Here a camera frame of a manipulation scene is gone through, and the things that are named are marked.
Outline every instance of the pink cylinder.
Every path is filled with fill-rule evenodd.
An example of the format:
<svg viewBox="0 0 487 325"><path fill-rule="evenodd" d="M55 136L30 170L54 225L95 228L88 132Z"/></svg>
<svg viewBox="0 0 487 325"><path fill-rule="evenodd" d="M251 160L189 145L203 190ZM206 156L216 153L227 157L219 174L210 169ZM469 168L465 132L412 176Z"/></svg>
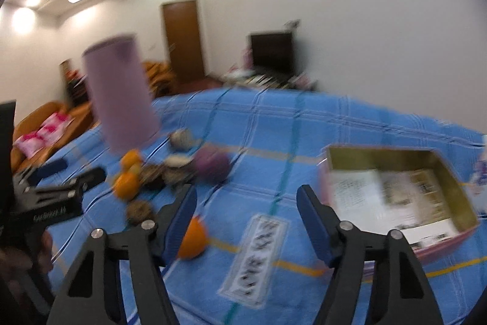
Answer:
<svg viewBox="0 0 487 325"><path fill-rule="evenodd" d="M125 34L94 44L83 53L89 97L110 150L125 153L155 138L159 122L135 42Z"/></svg>

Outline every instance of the white wall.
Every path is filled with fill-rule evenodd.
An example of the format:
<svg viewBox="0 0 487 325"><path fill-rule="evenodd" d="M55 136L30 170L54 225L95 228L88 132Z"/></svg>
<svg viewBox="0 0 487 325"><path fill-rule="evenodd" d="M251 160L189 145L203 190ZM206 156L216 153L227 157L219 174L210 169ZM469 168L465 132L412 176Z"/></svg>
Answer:
<svg viewBox="0 0 487 325"><path fill-rule="evenodd" d="M298 57L323 90L487 132L487 0L203 0L212 69L249 32L301 19Z"/></svg>
<svg viewBox="0 0 487 325"><path fill-rule="evenodd" d="M59 32L63 58L82 67L82 53L106 37L135 32L142 60L168 60L166 32L160 6L179 0L103 0L66 18Z"/></svg>
<svg viewBox="0 0 487 325"><path fill-rule="evenodd" d="M64 88L55 19L37 14L32 31L19 34L12 27L16 10L0 8L0 102L17 100L19 122L42 104L62 100Z"/></svg>

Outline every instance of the plaid tablecloth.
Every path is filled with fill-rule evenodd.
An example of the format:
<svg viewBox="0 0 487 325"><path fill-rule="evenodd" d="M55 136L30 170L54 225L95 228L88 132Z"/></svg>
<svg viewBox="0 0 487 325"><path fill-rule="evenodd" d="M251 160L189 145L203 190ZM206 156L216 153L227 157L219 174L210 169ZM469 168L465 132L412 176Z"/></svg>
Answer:
<svg viewBox="0 0 487 325"><path fill-rule="evenodd" d="M296 91L210 90L156 100L162 128L157 141L143 150L151 161L171 153L167 133L187 127L200 142L224 147L233 160L225 185L197 186L197 213L203 219L210 246L188 262L176 261L165 274L167 290L181 324L303 324L313 323L327 288L326 277L296 209L296 189L319 189L317 159L330 143L434 148L466 182L482 151L482 135L458 125L406 115L348 97ZM109 175L119 172L119 157L103 142L100 128L91 130L55 156L69 168L43 183L60 183L87 168L101 165ZM170 203L169 189L142 193L158 209ZM125 204L107 183L89 191L85 214L50 228L54 237L54 271L58 288L71 262L94 228L108 233L126 227ZM221 287L239 252L242 237L257 214L286 223L286 235L273 262L260 306L231 300ZM487 284L487 225L454 254L425 266L445 323L458 323ZM121 263L123 297L130 324L137 323L130 270ZM354 323L363 323L371 284L364 282Z"/></svg>

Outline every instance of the brown door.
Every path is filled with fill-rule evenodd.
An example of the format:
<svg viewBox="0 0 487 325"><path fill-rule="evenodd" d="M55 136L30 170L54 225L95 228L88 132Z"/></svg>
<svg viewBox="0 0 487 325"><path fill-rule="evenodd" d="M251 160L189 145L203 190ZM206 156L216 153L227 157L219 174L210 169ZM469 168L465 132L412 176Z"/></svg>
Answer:
<svg viewBox="0 0 487 325"><path fill-rule="evenodd" d="M196 1L162 5L172 69L181 83L205 77Z"/></svg>

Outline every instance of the floor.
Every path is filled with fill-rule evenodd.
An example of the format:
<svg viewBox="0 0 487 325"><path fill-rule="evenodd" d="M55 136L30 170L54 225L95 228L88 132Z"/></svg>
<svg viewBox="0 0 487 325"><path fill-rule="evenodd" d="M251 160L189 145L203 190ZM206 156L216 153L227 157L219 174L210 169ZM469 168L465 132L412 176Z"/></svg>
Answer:
<svg viewBox="0 0 487 325"><path fill-rule="evenodd" d="M207 76L202 80L197 80L191 83L180 84L179 94L192 93L195 91L202 91L202 90L218 89L222 86L223 84L221 82Z"/></svg>

